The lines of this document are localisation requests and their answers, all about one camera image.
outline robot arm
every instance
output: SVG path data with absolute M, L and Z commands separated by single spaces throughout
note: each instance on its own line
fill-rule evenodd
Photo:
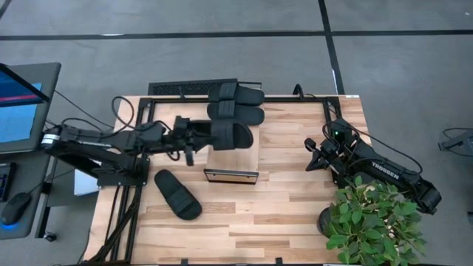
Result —
M 207 145 L 213 145 L 216 150 L 235 149 L 231 141 L 241 136 L 227 133 L 233 132 L 235 126 L 229 121 L 190 121 L 180 116 L 167 134 L 162 122 L 144 123 L 133 130 L 110 134 L 62 125 L 45 131 L 41 147 L 96 177 L 99 186 L 145 185 L 150 154 L 166 153 L 170 159 L 179 160 L 179 152 L 184 151 L 187 165 L 192 166 L 192 153 Z
M 331 167 L 333 181 L 339 188 L 348 185 L 347 180 L 363 173 L 395 185 L 405 193 L 405 197 L 418 204 L 420 212 L 434 214 L 442 198 L 433 184 L 424 180 L 419 173 L 377 154 L 360 137 L 353 135 L 351 128 L 345 120 L 336 120 L 330 128 L 330 135 L 333 137 L 324 140 L 320 149 L 316 148 L 313 140 L 306 139 L 306 149 L 312 152 L 312 160 L 306 171 Z

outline wooden tabletop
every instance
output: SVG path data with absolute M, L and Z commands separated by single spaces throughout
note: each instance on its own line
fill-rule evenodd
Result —
M 127 98 L 137 109 L 140 97 Z M 343 118 L 367 132 L 360 98 L 339 98 Z M 154 119 L 170 126 L 176 115 L 208 119 L 205 107 L 205 103 L 163 103 L 157 105 Z M 325 249 L 327 239 L 316 228 L 318 215 L 333 200 L 336 186 L 328 170 L 304 171 L 312 156 L 304 147 L 305 138 L 312 137 L 318 144 L 324 139 L 322 104 L 265 103 L 264 110 L 265 122 L 259 126 L 256 185 L 209 183 L 203 173 L 208 148 L 194 155 L 193 167 L 186 166 L 184 159 L 171 161 L 165 154 L 151 157 L 132 263 L 175 264 L 181 259 L 189 259 L 192 264 L 274 263 L 276 257 L 282 257 L 285 263 L 338 261 L 334 250 Z M 121 104 L 119 115 L 128 121 L 130 111 L 129 106 Z M 201 202 L 203 213 L 196 220 L 181 220 L 167 206 L 154 184 L 154 175 L 164 168 Z M 107 187 L 98 195 L 84 259 L 94 256 L 105 240 L 114 193 L 115 187 Z M 126 228 L 119 259 L 124 256 L 127 233 Z

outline black mouse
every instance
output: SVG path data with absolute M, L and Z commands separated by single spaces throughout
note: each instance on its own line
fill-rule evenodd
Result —
M 7 202 L 1 213 L 1 223 L 4 225 L 13 225 L 24 213 L 30 204 L 31 196 L 29 193 L 18 193 Z

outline green plant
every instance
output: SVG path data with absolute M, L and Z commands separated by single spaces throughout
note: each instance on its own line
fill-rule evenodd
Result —
M 417 226 L 417 205 L 400 197 L 393 185 L 361 186 L 361 177 L 349 184 L 330 205 L 327 249 L 340 248 L 338 259 L 345 264 L 418 263 L 413 250 L 423 254 L 426 242 Z

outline slide sandal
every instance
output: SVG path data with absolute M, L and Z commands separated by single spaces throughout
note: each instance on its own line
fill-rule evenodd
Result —
M 193 120 L 192 129 L 198 137 L 210 137 L 215 151 L 248 149 L 253 145 L 253 134 L 248 126 L 232 120 Z
M 259 106 L 265 101 L 265 93 L 260 89 L 239 86 L 237 83 L 224 83 L 221 87 L 208 91 L 208 99 L 211 102 L 235 100 L 236 104 Z
M 202 213 L 202 206 L 194 195 L 170 171 L 159 171 L 154 182 L 177 217 L 192 220 Z
M 234 100 L 224 100 L 207 105 L 207 115 L 212 120 L 233 119 L 249 126 L 263 123 L 265 112 L 257 107 L 241 106 Z

